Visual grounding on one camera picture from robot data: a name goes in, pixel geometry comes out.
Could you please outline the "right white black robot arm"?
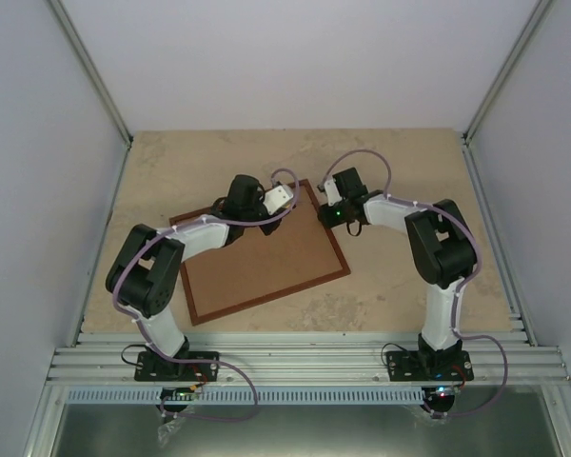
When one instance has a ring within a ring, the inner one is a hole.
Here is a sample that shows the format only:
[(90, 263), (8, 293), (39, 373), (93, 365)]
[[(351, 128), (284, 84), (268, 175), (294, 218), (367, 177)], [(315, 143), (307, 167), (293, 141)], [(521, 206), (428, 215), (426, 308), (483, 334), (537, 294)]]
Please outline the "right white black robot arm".
[(435, 205), (396, 198), (381, 190), (369, 191), (356, 169), (324, 179), (318, 186), (327, 202), (318, 219), (327, 229), (356, 223), (382, 226), (407, 235), (414, 266), (428, 284), (423, 328), (415, 350), (395, 346), (382, 350), (391, 381), (460, 382), (474, 379), (470, 356), (458, 332), (458, 300), (465, 281), (478, 263), (478, 247), (458, 206), (452, 200)]

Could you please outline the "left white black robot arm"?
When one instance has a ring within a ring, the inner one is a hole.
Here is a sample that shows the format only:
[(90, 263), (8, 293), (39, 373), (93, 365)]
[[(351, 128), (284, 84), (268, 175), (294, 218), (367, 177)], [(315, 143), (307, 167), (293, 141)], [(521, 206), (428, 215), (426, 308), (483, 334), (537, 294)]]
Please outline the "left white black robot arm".
[(271, 235), (294, 209), (300, 181), (289, 186), (271, 177), (265, 188), (258, 179), (238, 174), (227, 195), (195, 219), (169, 228), (134, 226), (106, 278), (114, 308), (139, 328), (156, 367), (169, 380), (184, 377), (189, 368), (189, 342), (173, 317), (170, 302), (181, 265), (205, 252), (225, 248), (258, 228)]

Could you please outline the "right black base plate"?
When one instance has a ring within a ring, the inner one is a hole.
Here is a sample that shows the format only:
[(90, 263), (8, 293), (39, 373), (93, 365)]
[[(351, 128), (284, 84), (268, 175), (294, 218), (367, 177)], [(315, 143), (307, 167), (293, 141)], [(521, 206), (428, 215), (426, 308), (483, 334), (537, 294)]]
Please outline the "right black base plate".
[(386, 343), (381, 360), (390, 381), (467, 382), (475, 379), (469, 353), (463, 341), (457, 340), (450, 348), (433, 349), (423, 338), (418, 338), (416, 350), (395, 343)]

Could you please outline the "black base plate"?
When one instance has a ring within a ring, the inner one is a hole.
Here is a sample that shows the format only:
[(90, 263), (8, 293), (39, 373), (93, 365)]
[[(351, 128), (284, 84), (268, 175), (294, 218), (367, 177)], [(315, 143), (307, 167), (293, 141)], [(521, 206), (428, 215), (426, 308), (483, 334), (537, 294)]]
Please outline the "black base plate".
[(168, 362), (158, 354), (145, 350), (138, 355), (133, 379), (137, 382), (213, 382), (217, 379), (220, 354), (214, 351), (191, 351), (190, 364)]
[(395, 343), (386, 343), (381, 360), (390, 381), (467, 382), (475, 379), (469, 353), (463, 341), (457, 340), (450, 348), (433, 349), (423, 338), (418, 338), (416, 350)]

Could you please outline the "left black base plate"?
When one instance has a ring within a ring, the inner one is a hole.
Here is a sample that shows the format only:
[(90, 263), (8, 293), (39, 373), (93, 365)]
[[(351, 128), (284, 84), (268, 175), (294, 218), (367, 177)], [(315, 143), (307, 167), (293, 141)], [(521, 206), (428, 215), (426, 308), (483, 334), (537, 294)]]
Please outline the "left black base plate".
[(191, 351), (190, 364), (168, 362), (158, 354), (145, 350), (138, 355), (133, 379), (137, 382), (213, 382), (217, 379), (220, 354), (214, 351)]

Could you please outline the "right aluminium corner post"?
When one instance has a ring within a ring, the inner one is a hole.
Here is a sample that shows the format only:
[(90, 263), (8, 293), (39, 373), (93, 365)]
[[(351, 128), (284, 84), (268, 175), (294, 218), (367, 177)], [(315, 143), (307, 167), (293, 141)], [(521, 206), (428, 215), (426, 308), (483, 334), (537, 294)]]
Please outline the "right aluminium corner post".
[(527, 51), (530, 43), (555, 4), (556, 2), (554, 0), (540, 0), (535, 3), (529, 17), (515, 39), (512, 48), (507, 53), (479, 107), (472, 116), (466, 129), (461, 133), (462, 142), (466, 147), (468, 147), (473, 141), (473, 138), (479, 131), (484, 118), (497, 101), (504, 86), (516, 69), (516, 66), (520, 63), (524, 53)]

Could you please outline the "aluminium corner post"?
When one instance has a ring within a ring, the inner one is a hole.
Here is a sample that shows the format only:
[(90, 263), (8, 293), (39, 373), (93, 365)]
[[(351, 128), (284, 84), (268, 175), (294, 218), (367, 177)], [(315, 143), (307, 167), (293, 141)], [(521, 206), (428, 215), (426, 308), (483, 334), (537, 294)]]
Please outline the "aluminium corner post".
[(80, 63), (83, 73), (87, 76), (92, 88), (98, 96), (106, 114), (112, 125), (116, 128), (123, 143), (129, 149), (132, 144), (133, 135), (130, 133), (126, 122), (117, 108), (112, 96), (109, 93), (99, 70), (80, 35), (70, 14), (60, 0), (47, 0), (46, 4), (54, 16), (59, 28), (68, 41), (74, 56)]
[(555, 4), (556, 2), (554, 0), (540, 0), (535, 3), (529, 17), (515, 39), (512, 48), (507, 53), (479, 107), (472, 116), (466, 129), (461, 133), (462, 142), (466, 147), (468, 147), (473, 141), (473, 138), (479, 131), (484, 118), (497, 101), (504, 86), (516, 69), (516, 66), (520, 63), (524, 53), (527, 51), (530, 43)]

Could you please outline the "left aluminium corner post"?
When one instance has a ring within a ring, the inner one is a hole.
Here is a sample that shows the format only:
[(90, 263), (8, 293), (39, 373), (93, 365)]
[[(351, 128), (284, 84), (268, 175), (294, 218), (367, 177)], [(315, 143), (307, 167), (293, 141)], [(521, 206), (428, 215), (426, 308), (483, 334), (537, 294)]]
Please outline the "left aluminium corner post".
[(116, 128), (123, 143), (129, 149), (132, 144), (133, 135), (130, 133), (126, 122), (117, 108), (112, 96), (109, 93), (99, 70), (80, 35), (70, 14), (60, 0), (47, 0), (46, 4), (54, 16), (59, 28), (68, 41), (74, 56), (80, 63), (83, 73), (87, 76), (92, 88), (98, 96), (106, 114), (112, 125)]

